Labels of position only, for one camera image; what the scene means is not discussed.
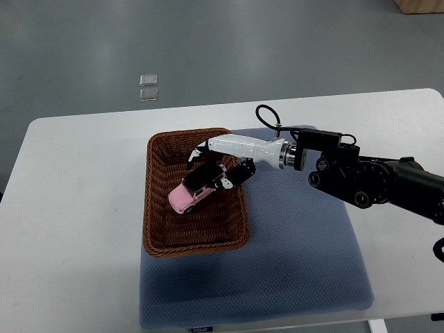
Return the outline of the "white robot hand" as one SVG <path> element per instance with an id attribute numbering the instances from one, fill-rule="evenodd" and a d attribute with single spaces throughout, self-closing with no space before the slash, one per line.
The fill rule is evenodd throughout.
<path id="1" fill-rule="evenodd" d="M 221 179 L 212 183 L 215 190 L 234 189 L 255 175 L 254 163 L 266 162 L 274 169 L 283 169 L 287 150 L 286 139 L 268 142 L 243 135 L 219 135 L 205 140 L 193 149 L 187 162 L 187 170 L 191 170 L 196 160 L 209 151 L 245 158 Z"/>

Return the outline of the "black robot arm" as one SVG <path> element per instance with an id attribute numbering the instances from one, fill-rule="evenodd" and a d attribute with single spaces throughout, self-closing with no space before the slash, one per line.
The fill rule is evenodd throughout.
<path id="1" fill-rule="evenodd" d="M 292 141 L 282 138 L 283 127 L 274 127 L 275 136 L 264 141 L 243 135 L 219 135 L 194 148 L 187 163 L 214 151 L 240 158 L 240 163 L 224 178 L 215 180 L 215 189 L 232 189 L 255 174 L 255 163 L 265 162 L 274 169 L 291 167 L 302 171 L 308 151 L 318 151 L 316 169 L 309 184 L 326 194 L 361 209 L 390 203 L 443 224 L 443 177 L 425 171 L 413 157 L 399 160 L 366 157 L 355 143 L 343 143 L 342 133 L 310 128 L 287 128 Z"/>

